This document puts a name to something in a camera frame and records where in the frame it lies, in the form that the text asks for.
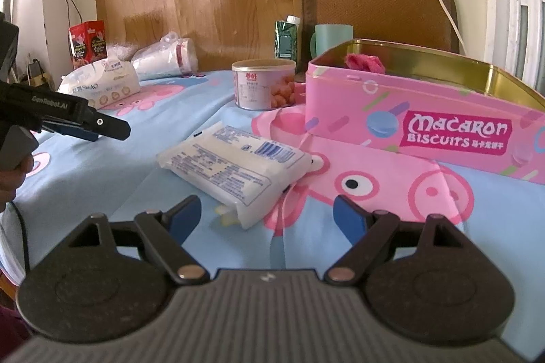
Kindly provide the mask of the maroon sleeve forearm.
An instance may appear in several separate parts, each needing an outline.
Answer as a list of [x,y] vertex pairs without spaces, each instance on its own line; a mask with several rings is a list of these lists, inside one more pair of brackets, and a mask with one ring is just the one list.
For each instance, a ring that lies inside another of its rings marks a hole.
[[18,311],[0,307],[0,358],[6,358],[30,339],[30,332]]

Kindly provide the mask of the person's left hand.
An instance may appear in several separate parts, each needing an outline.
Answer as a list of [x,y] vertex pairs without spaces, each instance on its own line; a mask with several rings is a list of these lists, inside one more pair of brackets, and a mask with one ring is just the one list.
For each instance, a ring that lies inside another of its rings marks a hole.
[[17,190],[22,186],[27,174],[33,169],[34,160],[31,154],[27,155],[13,170],[0,173],[0,212],[17,196]]

